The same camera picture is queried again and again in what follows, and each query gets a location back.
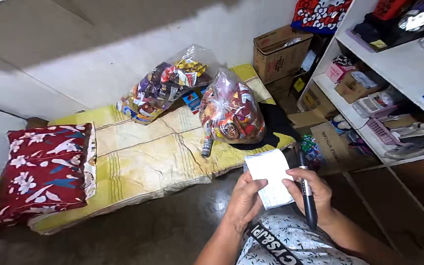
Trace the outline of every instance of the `pen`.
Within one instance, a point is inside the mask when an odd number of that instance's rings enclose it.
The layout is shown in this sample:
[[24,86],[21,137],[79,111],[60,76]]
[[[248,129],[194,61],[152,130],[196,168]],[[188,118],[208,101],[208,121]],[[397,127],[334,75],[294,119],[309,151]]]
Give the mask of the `pen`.
[[[305,157],[305,153],[302,148],[299,148],[299,163],[300,168],[309,169],[307,166],[307,158]],[[312,188],[310,188],[308,181],[305,179],[302,179],[302,195],[307,224],[311,230],[315,230],[317,228],[317,208],[315,207]]]

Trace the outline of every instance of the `black cloth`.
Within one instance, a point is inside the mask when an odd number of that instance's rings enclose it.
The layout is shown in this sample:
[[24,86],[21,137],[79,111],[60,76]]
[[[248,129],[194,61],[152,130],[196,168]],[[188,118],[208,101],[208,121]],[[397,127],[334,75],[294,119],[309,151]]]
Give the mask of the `black cloth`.
[[278,106],[266,103],[258,103],[261,113],[263,114],[264,123],[266,124],[266,134],[263,140],[259,143],[252,144],[230,144],[240,150],[254,150],[261,148],[265,145],[278,147],[279,137],[274,133],[281,133],[293,137],[296,141],[300,139],[299,133],[292,128],[286,113]]

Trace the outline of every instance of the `paper receipt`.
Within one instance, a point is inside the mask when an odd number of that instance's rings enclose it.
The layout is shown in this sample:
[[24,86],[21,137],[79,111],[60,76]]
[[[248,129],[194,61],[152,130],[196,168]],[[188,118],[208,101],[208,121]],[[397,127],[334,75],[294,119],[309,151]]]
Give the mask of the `paper receipt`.
[[258,191],[266,210],[294,202],[294,199],[282,184],[283,179],[293,180],[293,178],[286,174],[289,165],[281,150],[274,149],[245,157],[244,160],[253,180],[268,180],[268,185]]

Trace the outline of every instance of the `plastic basket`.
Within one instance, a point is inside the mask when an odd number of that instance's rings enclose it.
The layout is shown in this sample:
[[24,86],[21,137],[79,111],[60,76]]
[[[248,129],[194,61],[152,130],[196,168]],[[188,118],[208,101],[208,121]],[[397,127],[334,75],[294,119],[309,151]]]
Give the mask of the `plastic basket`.
[[392,133],[378,119],[370,118],[368,121],[368,126],[386,145],[407,145],[406,143],[400,142],[397,137],[393,136]]

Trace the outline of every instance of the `shelf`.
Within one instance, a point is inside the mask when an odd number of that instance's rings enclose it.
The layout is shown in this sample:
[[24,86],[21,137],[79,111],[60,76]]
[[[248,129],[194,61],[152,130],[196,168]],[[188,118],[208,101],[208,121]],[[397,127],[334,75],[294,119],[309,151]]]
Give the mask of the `shelf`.
[[348,123],[358,132],[362,139],[373,150],[377,157],[386,165],[396,162],[395,160],[386,159],[383,157],[384,153],[393,149],[394,145],[385,145],[374,134],[374,132],[366,125],[368,119],[363,119],[346,100],[336,92],[334,89],[336,84],[333,83],[327,75],[321,74],[313,78],[313,81],[320,87],[330,101],[335,105]]
[[424,111],[424,49],[418,41],[375,53],[345,32],[336,39]]

